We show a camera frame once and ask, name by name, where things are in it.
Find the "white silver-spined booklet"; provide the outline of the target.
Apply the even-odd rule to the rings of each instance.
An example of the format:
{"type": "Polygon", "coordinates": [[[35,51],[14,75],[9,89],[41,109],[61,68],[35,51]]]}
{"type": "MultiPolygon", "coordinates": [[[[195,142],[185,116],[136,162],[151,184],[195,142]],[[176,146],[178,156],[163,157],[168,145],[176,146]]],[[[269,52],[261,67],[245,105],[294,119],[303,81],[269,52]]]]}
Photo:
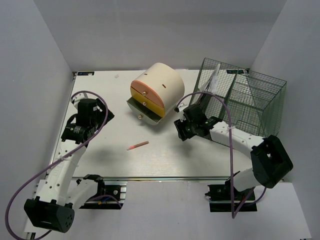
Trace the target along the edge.
{"type": "Polygon", "coordinates": [[[216,68],[213,70],[209,79],[200,87],[199,92],[203,92],[199,94],[198,99],[196,100],[196,104],[200,106],[200,109],[205,111],[206,105],[210,101],[212,97],[210,94],[215,94],[217,91],[218,85],[218,74],[221,67],[221,63],[218,63],[216,68]]]}

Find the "cream round drawer box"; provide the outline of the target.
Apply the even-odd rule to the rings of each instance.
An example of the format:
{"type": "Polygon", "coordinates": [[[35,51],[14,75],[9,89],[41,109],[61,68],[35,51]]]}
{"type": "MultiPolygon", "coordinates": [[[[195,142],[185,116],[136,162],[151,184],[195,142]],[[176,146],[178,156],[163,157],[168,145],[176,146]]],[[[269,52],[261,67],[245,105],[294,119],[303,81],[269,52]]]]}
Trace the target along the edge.
{"type": "Polygon", "coordinates": [[[184,96],[185,85],[175,69],[157,62],[131,82],[130,94],[126,102],[134,115],[157,125],[184,96]]]}

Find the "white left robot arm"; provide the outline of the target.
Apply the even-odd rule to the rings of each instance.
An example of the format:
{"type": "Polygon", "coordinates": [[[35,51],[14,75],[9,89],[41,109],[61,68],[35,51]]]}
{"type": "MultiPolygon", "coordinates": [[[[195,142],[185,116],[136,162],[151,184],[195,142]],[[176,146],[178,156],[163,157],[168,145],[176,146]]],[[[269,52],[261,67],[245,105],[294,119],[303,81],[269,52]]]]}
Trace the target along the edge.
{"type": "Polygon", "coordinates": [[[86,201],[105,196],[104,180],[97,174],[87,174],[77,181],[73,190],[69,190],[69,186],[88,148],[88,140],[114,117],[99,98],[76,97],[72,103],[77,113],[67,120],[55,166],[35,198],[27,199],[24,204],[24,211],[34,227],[61,233],[71,228],[75,211],[86,201]]]}

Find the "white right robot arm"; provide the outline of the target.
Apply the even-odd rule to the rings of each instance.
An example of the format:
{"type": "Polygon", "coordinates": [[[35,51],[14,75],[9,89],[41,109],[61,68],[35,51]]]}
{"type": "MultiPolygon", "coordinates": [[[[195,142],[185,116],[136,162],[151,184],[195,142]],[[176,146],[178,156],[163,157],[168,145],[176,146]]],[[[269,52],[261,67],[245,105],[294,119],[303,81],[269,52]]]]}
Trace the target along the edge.
{"type": "Polygon", "coordinates": [[[179,113],[179,119],[174,125],[182,141],[198,136],[237,150],[251,160],[251,168],[236,172],[215,194],[221,200],[236,200],[257,186],[272,189],[294,167],[277,136],[256,136],[230,128],[220,118],[206,117],[197,104],[181,104],[175,111],[179,113]]]}

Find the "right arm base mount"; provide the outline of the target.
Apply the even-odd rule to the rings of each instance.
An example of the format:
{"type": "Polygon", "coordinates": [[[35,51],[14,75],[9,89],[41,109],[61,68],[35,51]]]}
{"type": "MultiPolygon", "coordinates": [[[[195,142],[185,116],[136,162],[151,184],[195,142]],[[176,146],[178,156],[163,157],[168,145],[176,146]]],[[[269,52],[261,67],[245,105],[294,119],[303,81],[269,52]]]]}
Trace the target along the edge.
{"type": "MultiPolygon", "coordinates": [[[[209,201],[209,209],[211,213],[230,213],[231,210],[231,194],[229,188],[224,184],[209,184],[208,192],[205,197],[209,201]]],[[[234,191],[235,210],[240,203],[249,195],[239,212],[257,212],[257,204],[255,194],[250,193],[250,189],[238,192],[234,191]]]]}

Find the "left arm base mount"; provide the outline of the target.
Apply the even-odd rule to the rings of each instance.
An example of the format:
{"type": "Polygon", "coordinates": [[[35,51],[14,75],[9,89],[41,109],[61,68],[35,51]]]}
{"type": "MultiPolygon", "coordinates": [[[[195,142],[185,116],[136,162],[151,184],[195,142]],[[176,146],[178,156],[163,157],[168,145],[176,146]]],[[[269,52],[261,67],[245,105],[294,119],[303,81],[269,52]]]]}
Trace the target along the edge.
{"type": "Polygon", "coordinates": [[[126,185],[106,183],[102,176],[87,174],[82,179],[76,180],[79,186],[82,180],[90,180],[97,183],[96,194],[91,196],[80,209],[84,210],[120,210],[125,201],[126,185]]]}

